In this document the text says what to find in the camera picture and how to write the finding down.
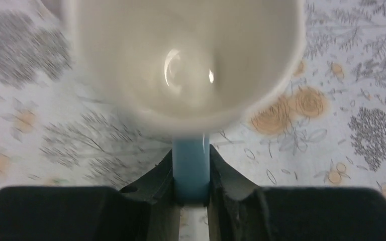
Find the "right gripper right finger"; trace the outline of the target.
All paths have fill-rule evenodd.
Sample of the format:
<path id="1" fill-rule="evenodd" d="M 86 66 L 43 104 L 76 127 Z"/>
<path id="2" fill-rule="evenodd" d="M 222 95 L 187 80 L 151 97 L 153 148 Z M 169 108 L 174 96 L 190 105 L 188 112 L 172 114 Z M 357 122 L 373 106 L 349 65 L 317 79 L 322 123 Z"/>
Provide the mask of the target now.
<path id="1" fill-rule="evenodd" d="M 210 147 L 210 240 L 386 240 L 386 199 L 361 187 L 260 187 Z"/>

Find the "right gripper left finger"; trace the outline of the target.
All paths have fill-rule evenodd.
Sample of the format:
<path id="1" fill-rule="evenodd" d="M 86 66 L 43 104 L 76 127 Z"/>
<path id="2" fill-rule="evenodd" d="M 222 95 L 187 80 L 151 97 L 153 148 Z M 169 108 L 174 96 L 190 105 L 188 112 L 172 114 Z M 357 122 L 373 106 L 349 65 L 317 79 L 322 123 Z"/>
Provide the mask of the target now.
<path id="1" fill-rule="evenodd" d="M 178 240 L 179 222 L 171 153 L 121 190 L 0 189 L 0 240 Z"/>

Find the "light blue mug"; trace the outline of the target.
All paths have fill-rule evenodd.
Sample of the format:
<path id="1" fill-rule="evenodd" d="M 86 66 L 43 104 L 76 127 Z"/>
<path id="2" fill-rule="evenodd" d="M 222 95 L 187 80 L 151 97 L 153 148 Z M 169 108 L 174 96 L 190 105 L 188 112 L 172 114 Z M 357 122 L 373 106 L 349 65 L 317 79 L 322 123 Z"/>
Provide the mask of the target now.
<path id="1" fill-rule="evenodd" d="M 304 1 L 63 1 L 76 66 L 137 125 L 172 136 L 175 196 L 205 203 L 209 134 L 272 105 L 306 45 Z"/>

